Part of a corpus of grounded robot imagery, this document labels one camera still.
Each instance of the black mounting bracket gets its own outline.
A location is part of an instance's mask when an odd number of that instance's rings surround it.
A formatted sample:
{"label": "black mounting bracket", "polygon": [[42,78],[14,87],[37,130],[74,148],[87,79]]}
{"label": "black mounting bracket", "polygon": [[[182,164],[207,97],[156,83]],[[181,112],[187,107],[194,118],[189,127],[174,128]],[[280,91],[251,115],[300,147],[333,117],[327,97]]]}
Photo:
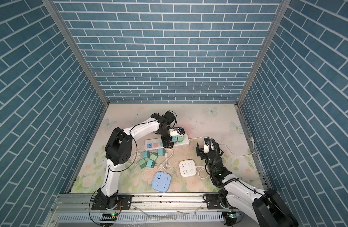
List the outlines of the black mounting bracket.
{"label": "black mounting bracket", "polygon": [[203,194],[203,198],[207,204],[208,210],[222,209],[218,199],[218,194]]}
{"label": "black mounting bracket", "polygon": [[[121,202],[121,210],[129,210],[131,206],[132,195],[117,195],[117,204]],[[105,207],[105,204],[101,201],[98,195],[92,198],[91,202],[93,202],[91,210],[104,210],[108,211]]]}

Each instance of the blue brick wallpaper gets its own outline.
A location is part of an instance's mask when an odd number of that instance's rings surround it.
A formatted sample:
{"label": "blue brick wallpaper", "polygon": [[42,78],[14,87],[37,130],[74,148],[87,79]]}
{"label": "blue brick wallpaper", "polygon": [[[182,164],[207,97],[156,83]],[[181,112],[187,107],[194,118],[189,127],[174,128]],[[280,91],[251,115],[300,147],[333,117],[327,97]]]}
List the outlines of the blue brick wallpaper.
{"label": "blue brick wallpaper", "polygon": [[348,226],[348,1],[291,1],[243,111],[301,226]]}
{"label": "blue brick wallpaper", "polygon": [[229,102],[280,0],[57,0],[110,102]]}
{"label": "blue brick wallpaper", "polygon": [[0,0],[0,226],[43,224],[104,106],[40,0]]}

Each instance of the white power strip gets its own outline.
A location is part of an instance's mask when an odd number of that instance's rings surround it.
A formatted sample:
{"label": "white power strip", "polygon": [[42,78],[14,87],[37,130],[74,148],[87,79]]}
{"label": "white power strip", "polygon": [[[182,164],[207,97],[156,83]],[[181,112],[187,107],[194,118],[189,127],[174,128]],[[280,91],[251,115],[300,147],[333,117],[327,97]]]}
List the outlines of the white power strip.
{"label": "white power strip", "polygon": [[194,176],[196,175],[195,162],[191,159],[181,161],[179,163],[179,170],[182,177]]}
{"label": "white power strip", "polygon": [[[187,134],[183,135],[184,140],[181,142],[174,142],[173,147],[186,146],[189,145],[189,138]],[[163,143],[161,142],[161,138],[156,139],[147,139],[145,140],[145,150],[157,150],[163,147]]]}

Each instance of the metal base plate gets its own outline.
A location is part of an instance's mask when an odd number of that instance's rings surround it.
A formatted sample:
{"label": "metal base plate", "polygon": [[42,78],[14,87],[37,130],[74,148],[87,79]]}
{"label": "metal base plate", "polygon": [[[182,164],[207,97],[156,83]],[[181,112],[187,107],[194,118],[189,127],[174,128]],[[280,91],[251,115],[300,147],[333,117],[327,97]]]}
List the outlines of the metal base plate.
{"label": "metal base plate", "polygon": [[[121,201],[121,210],[129,210],[131,206],[132,195],[117,195],[117,200]],[[93,202],[91,210],[104,210],[107,211],[104,204],[101,203],[99,197],[96,195],[91,200]]]}

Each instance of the white cable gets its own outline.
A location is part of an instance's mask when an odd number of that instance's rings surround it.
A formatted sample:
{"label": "white cable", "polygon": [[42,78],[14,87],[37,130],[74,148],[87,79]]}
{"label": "white cable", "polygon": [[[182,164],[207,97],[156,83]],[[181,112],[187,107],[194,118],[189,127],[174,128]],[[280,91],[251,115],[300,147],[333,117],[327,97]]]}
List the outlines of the white cable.
{"label": "white cable", "polygon": [[[170,157],[168,157],[167,156],[167,151],[168,150],[171,150],[172,151],[172,155],[170,156]],[[169,159],[173,156],[173,154],[174,154],[174,151],[171,149],[171,148],[168,148],[166,151],[165,151],[165,160],[163,161],[163,163],[161,163],[160,165],[158,165],[158,168],[160,168],[160,170],[161,169],[164,169],[164,173],[166,173],[166,170],[168,169],[168,161],[169,161]]]}
{"label": "white cable", "polygon": [[208,176],[206,176],[206,177],[201,177],[201,176],[199,176],[199,173],[200,173],[200,171],[202,171],[202,170],[204,170],[205,168],[206,168],[206,166],[195,166],[195,167],[201,167],[199,170],[198,170],[198,177],[200,178],[200,179],[207,179],[208,177],[209,177],[209,175]]}
{"label": "white cable", "polygon": [[253,139],[253,137],[252,137],[252,136],[249,138],[249,141],[251,141],[251,142],[252,142],[253,149],[254,149],[254,139]]}
{"label": "white cable", "polygon": [[204,139],[204,137],[190,138],[189,140],[191,140],[191,139]]}
{"label": "white cable", "polygon": [[254,153],[254,152],[252,152],[252,153],[250,153],[250,154],[245,154],[245,155],[236,155],[236,154],[234,154],[234,153],[232,152],[231,148],[229,148],[229,146],[227,146],[226,144],[220,144],[219,146],[225,146],[225,147],[227,147],[227,148],[230,150],[230,152],[231,152],[234,156],[237,156],[237,157],[244,157],[244,156],[252,155],[252,154]]}

